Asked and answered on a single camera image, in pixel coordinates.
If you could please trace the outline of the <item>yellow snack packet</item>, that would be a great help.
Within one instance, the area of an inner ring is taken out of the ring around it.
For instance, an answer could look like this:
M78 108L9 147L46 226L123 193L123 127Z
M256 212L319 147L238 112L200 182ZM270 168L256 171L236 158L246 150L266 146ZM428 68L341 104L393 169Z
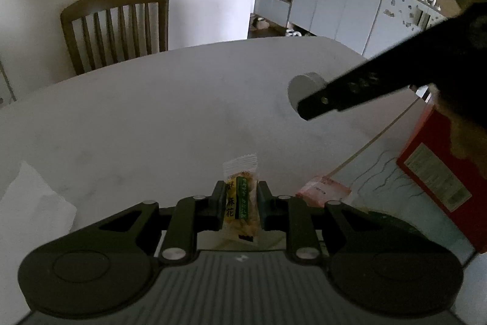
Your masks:
M258 156L247 154L225 162L225 213L223 234L227 239L256 245L260 230L257 203Z

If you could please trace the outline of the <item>pink small packet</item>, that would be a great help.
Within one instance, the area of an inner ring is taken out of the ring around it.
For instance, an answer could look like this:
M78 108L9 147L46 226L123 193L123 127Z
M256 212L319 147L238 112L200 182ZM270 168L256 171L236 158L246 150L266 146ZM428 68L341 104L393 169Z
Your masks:
M328 176L315 176L299 189L296 197L310 207L324 207L329 201L340 201L346 198L351 190L329 178Z

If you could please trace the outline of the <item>grey round disc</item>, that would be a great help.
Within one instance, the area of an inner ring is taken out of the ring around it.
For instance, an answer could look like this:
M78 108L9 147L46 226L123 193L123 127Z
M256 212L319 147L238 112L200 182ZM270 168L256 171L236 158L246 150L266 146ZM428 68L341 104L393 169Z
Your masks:
M297 111L298 103L310 95L324 89L327 82L316 72L297 75L288 84L287 94L291 106Z

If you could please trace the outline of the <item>dark round placemat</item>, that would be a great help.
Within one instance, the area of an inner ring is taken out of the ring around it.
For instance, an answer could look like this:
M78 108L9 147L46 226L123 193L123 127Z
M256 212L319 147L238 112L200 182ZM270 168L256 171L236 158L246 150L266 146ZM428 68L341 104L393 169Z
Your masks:
M398 232L414 236L415 238L423 238L423 234L414 227L414 225L396 218L395 216L377 211L369 211L368 215L384 228L397 230Z

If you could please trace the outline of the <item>red white cardboard box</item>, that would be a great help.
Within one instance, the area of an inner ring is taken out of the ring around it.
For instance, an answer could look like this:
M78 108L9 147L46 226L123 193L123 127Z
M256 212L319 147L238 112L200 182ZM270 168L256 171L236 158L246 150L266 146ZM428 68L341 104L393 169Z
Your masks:
M486 127L431 98L397 165L430 196L474 249L486 252Z

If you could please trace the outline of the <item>white tissue paper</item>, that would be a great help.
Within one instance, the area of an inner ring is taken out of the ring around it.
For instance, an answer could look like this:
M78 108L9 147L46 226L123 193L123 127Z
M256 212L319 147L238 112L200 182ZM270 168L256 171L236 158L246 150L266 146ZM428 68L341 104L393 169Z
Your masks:
M37 247L69 233L74 205L53 191L27 162L1 198L1 323L29 311L17 281L22 260Z

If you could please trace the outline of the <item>dark wooden chair far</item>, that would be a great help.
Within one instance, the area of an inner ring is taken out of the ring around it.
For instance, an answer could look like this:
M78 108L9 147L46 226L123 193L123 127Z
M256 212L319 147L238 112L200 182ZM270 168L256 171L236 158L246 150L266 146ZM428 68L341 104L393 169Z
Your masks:
M60 23L78 76L169 50L169 0L78 0Z

